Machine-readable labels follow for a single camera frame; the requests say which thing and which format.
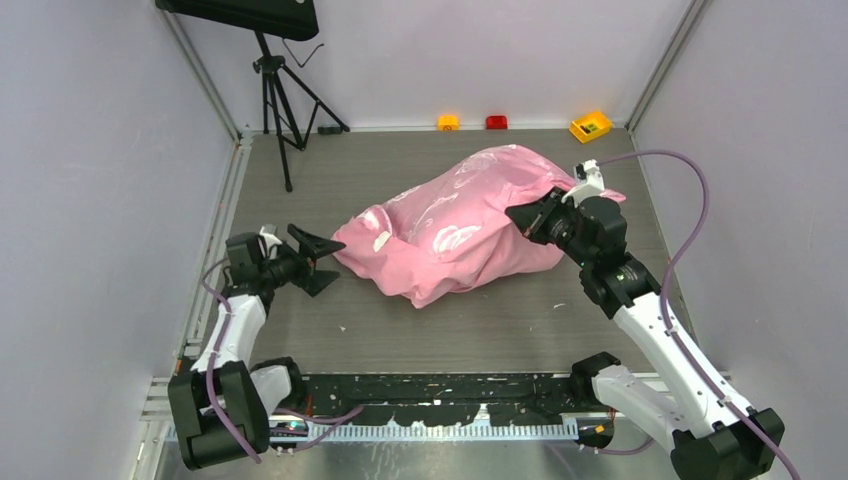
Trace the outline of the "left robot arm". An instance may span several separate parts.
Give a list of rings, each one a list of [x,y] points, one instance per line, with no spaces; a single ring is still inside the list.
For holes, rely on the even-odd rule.
[[[230,237],[218,263],[223,288],[201,282],[218,302],[217,320],[198,359],[167,386],[181,457],[190,470],[257,459],[270,446],[275,411],[293,414],[306,404],[306,385],[292,358],[251,364],[250,357],[276,291],[292,285],[316,297],[340,276],[319,269],[318,261],[345,245],[293,224],[287,232],[294,245],[279,238],[273,225]]]

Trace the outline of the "pink floral pillowcase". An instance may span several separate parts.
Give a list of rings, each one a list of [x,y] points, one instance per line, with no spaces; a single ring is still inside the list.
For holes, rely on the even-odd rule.
[[[505,211],[577,183],[524,146],[486,148],[351,218],[332,236],[345,246],[334,257],[384,295],[422,309],[449,293],[555,267],[562,252],[523,238]]]

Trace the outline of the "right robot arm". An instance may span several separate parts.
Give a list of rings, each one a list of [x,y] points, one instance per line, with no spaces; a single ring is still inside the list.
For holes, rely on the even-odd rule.
[[[575,201],[554,188],[505,214],[524,238],[558,247],[579,266],[586,296],[635,342],[668,390],[659,393],[601,352],[572,366],[577,406],[623,413],[668,453],[681,479],[755,479],[771,469],[782,419],[739,395],[681,327],[659,283],[628,252],[617,202]]]

